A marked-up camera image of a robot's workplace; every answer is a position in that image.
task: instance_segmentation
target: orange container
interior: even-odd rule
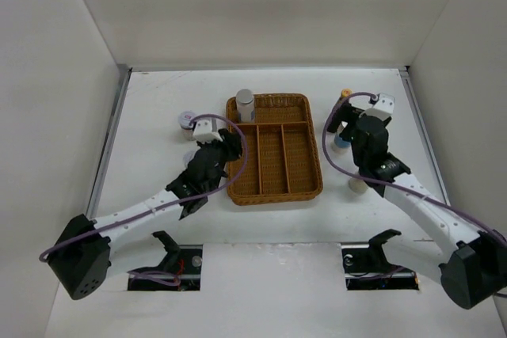
[[[227,102],[227,118],[238,122],[235,98]],[[255,123],[238,126],[249,157],[245,171],[227,189],[234,203],[306,201],[322,191],[310,103],[304,95],[256,95]],[[242,164],[242,159],[229,163],[229,180]]]

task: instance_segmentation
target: white table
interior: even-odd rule
[[[420,292],[345,289],[336,242],[366,241],[389,228],[414,239],[427,237],[373,191],[363,196],[353,194],[347,178],[327,164],[320,135],[341,89],[396,97],[394,119],[388,128],[390,151],[442,198],[397,70],[134,73],[98,215],[138,203],[171,182],[183,170],[184,153],[195,146],[181,137],[177,115],[187,109],[224,115],[227,99],[242,88],[308,97],[321,159],[322,194],[310,202],[252,207],[234,205],[225,192],[212,196],[195,215],[172,226],[161,226],[179,244],[205,244],[200,292],[124,292],[126,275],[119,275],[88,298],[72,302],[60,287],[47,338],[504,336],[492,299],[465,311],[452,304],[439,285],[424,277]],[[354,170],[350,154],[337,158],[336,163]],[[307,242],[324,243],[297,245],[296,249],[266,245]]]

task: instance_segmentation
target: basket divider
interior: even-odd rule
[[[287,193],[291,192],[291,183],[288,180],[288,163],[287,163],[287,147],[285,146],[285,132],[284,132],[284,125],[280,125],[280,131],[282,134],[282,147],[284,148],[284,164],[285,164],[285,178],[287,180]]]
[[[261,169],[261,134],[259,125],[255,126],[257,130],[257,169],[259,170],[259,194],[262,194],[262,169]]]

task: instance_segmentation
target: white wall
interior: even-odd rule
[[[447,0],[85,0],[129,65],[410,64]]]
[[[507,235],[506,0],[450,0],[410,74],[452,202]],[[504,326],[507,301],[500,303]]]
[[[118,79],[82,0],[0,0],[0,336],[44,335],[38,262],[83,211]]]

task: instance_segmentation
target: white panel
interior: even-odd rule
[[[39,337],[58,282],[37,257],[86,206],[118,73],[82,0],[0,9],[0,336]]]
[[[336,244],[205,245],[199,292],[125,292],[117,276],[79,302],[60,287],[46,338],[505,337],[491,298],[472,310],[421,291],[347,291]]]
[[[183,156],[196,150],[181,134],[184,110],[224,115],[241,88],[254,93],[302,93],[308,97],[317,137],[324,190],[310,202],[240,207],[226,192],[210,197],[195,215],[163,228],[179,244],[366,241],[395,228],[413,239],[425,237],[397,207],[374,191],[355,195],[348,177],[328,165],[320,137],[341,89],[388,93],[396,98],[390,131],[391,152],[405,161],[428,190],[441,197],[410,103],[397,70],[283,69],[134,73],[127,91],[112,157],[99,203],[99,215],[123,210],[152,196],[184,169]],[[363,107],[368,99],[359,100]],[[354,171],[350,152],[336,163]]]
[[[119,63],[410,64],[447,0],[86,0]]]
[[[410,73],[452,202],[507,234],[507,7],[450,0]],[[507,302],[503,315],[507,317]]]

